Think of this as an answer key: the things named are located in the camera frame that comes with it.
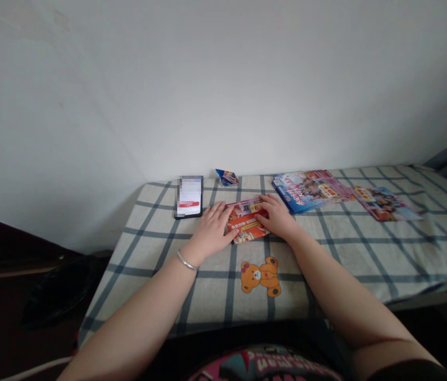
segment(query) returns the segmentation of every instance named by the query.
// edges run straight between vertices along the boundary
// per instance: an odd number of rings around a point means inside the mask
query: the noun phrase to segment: white wall
[[[0,221],[68,248],[147,181],[446,146],[445,0],[0,1]]]

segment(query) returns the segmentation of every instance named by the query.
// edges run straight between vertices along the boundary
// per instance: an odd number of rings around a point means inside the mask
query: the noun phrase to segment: black bag
[[[46,273],[35,285],[22,312],[26,329],[55,326],[85,306],[103,276],[109,258],[83,256]]]

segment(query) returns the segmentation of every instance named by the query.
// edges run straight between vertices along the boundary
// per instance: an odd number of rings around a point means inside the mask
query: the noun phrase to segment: teddy bear print
[[[246,294],[260,284],[268,289],[267,296],[279,296],[281,287],[278,279],[278,260],[267,257],[266,263],[260,267],[249,262],[241,263],[241,282],[241,289]]]

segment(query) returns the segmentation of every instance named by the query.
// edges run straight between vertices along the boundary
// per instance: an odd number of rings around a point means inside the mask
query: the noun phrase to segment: blurred phone screen
[[[179,179],[179,193],[176,214],[178,217],[200,214],[202,179],[200,177],[182,177]]]

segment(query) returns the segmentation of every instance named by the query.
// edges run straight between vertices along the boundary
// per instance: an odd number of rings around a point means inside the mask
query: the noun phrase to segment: silver bracelet
[[[198,270],[198,267],[192,266],[187,261],[185,261],[185,259],[181,255],[181,251],[180,250],[177,251],[177,257],[179,258],[181,263],[183,265],[185,265],[186,267],[188,267],[190,270],[193,270],[193,271],[197,271]]]

